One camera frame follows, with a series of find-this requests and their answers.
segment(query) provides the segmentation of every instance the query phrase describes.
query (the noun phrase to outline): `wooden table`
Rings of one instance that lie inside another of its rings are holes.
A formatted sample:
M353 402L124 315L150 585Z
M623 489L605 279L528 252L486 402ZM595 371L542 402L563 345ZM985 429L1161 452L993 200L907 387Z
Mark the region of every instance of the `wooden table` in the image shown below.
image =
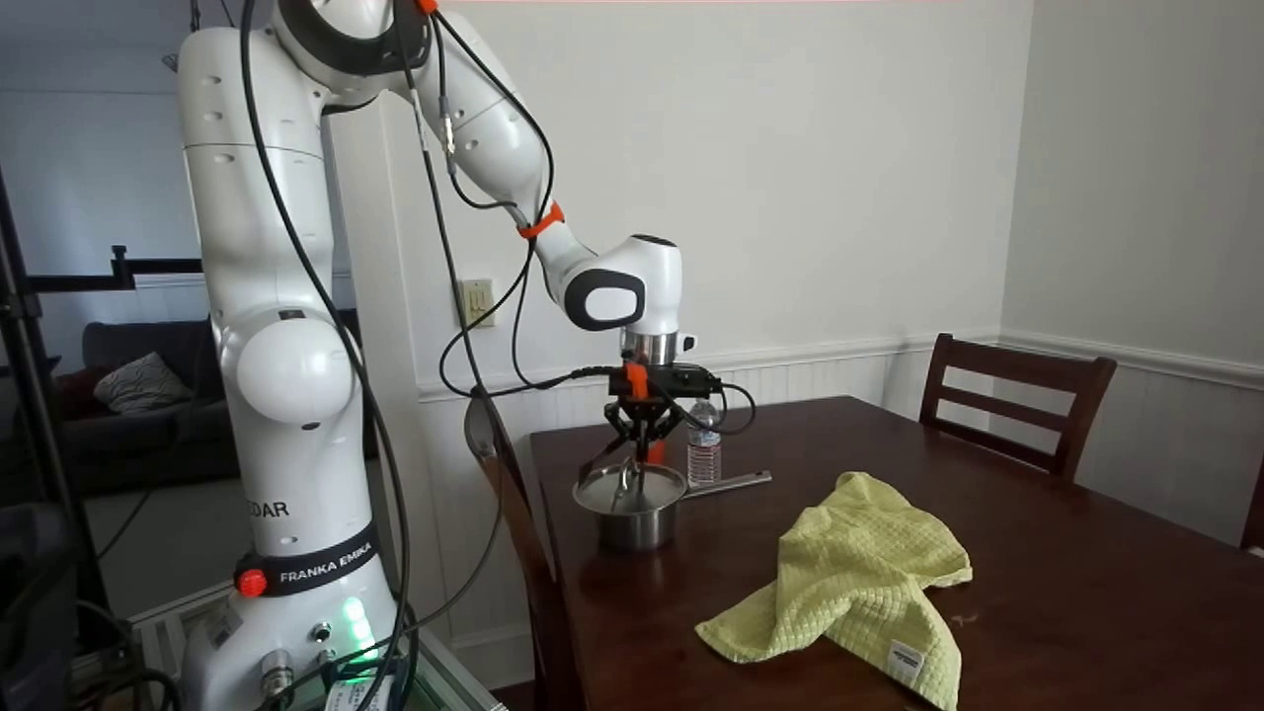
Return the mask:
M588 711L916 706L835 644L734 669L695 637L774 578L778 535L841 471L892 482L966 546L975 585L956 597L979 612L970 706L1264 706L1260 560L870 402L761 408L754 429L728 439L728 471L769 471L774 486L684 500L654 553L605 553L567 498L605 427L528 442Z

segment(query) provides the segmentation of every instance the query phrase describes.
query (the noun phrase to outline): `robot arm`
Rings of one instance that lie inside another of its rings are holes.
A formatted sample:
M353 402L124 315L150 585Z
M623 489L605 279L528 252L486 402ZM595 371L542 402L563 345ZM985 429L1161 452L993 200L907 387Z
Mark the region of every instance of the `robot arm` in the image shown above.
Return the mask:
M421 101L451 163L537 240L567 321L626 332L611 377L623 417L607 412L620 439L644 452L674 427L674 395L717 387L702 369L674 369L678 248L663 237L584 248L507 72L471 26L426 12L409 0L276 0L272 33L210 26L183 47L185 170L251 528L231 627L189 637L189 706L255 706L325 658L367 654L399 633L408 581L387 581L375 546L364 371L326 315L325 111L383 90Z
M674 361L678 248L637 232L592 252L571 237L553 200L547 148L465 21L399 0L280 0L276 26L293 59L346 101L414 90L445 159L537 246L553 306L584 332L626 328L653 363Z

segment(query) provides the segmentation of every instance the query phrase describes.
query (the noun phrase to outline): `metal stand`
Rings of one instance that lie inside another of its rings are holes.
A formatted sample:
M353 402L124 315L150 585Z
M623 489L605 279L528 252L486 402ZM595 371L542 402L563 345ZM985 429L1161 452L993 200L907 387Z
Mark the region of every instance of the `metal stand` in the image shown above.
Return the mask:
M19 387L23 417L33 433L35 486L39 486L35 498L58 506L63 514L63 527L75 549L77 602L112 607L106 581L89 546L89 527L66 477L58 417L46 408L46 352L35 321L39 321L39 299L27 284L27 269L19 258L5 173L0 173L0 332L5 332L9 369ZM112 640L114 640L114 627L77 607L77 648L101 648Z

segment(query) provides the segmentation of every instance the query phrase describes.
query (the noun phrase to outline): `chair back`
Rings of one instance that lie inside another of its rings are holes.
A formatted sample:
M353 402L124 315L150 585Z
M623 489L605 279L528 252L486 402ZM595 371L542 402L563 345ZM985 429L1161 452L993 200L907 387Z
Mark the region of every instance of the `chair back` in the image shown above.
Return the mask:
M1247 528L1239 535L1239 549L1251 558L1264 558L1264 462L1260 462L1251 508L1247 508Z
M499 494L501 519L513 539L513 553L525 581L534 654L537 654L537 706L582 711L582 679L567 644L567 618L562 585L547 570L542 535L528 514L525 477L511 445L507 423L490 395L472 395L465 408L465 445L479 457L486 482Z
M949 383L949 371L986 377L993 387L975 390L956 378ZM1114 361L1100 361L1100 357L1097 361L1036 357L1036 352L964 345L940 332L936 357L925 378L920 423L1075 482L1075 467L1089 439L1108 377L1114 377ZM1036 408L1036 402L1024 402L1024 395L1011 383L1043 387L1064 398L1070 395L1070 402L1057 412ZM1049 452L1007 433L1007 427L949 417L945 402L1048 429Z

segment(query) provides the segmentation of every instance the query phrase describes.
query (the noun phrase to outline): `yellow towel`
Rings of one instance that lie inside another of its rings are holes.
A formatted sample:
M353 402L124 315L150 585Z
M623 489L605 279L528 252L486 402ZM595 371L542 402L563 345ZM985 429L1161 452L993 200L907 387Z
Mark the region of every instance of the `yellow towel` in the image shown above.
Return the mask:
M695 633L732 664L828 637L936 706L956 706L958 648L925 589L970 581L952 528L870 474L841 474L778 546L778 581Z

